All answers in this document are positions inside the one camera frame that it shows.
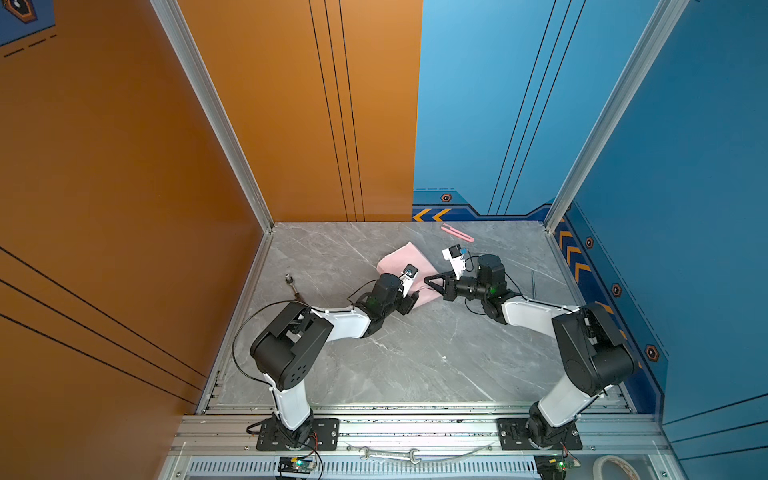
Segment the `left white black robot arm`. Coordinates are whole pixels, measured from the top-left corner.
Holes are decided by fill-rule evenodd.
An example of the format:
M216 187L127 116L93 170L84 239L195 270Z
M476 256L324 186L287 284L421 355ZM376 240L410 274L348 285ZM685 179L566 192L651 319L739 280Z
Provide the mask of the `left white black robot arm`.
M343 309L313 307L297 297L256 337L249 353L270 387L280 441L299 449L313 439L305 377L324 346L369 337L392 313L409 313L419 299L419 293L411 290L417 276L418 269L411 264L399 275L383 273L370 292Z

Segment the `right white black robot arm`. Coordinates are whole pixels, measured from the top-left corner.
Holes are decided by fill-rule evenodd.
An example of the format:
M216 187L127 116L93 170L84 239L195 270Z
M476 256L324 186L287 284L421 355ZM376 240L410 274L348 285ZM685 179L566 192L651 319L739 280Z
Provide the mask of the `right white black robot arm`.
M424 283L446 301L478 300L490 319L556 341L564 374L530 407L525 424L527 441L536 449L563 446L576 431L579 415L638 370L628 340L603 306L555 305L527 297L509 287L513 281L496 255L479 256L474 276L456 267L427 276Z

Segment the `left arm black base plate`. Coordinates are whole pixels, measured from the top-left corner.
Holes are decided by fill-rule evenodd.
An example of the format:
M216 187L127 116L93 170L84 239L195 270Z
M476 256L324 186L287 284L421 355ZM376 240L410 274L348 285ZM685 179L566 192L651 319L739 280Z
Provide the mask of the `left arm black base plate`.
M258 451L307 450L335 451L339 440L340 420L310 416L296 430L289 430L276 416L265 420L259 428Z

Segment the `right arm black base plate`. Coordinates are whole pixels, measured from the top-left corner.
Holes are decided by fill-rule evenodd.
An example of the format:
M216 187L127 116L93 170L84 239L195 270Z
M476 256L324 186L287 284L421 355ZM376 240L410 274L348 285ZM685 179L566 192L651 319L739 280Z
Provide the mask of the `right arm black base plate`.
M575 420L552 427L538 418L499 418L496 427L501 448L505 451L583 449Z

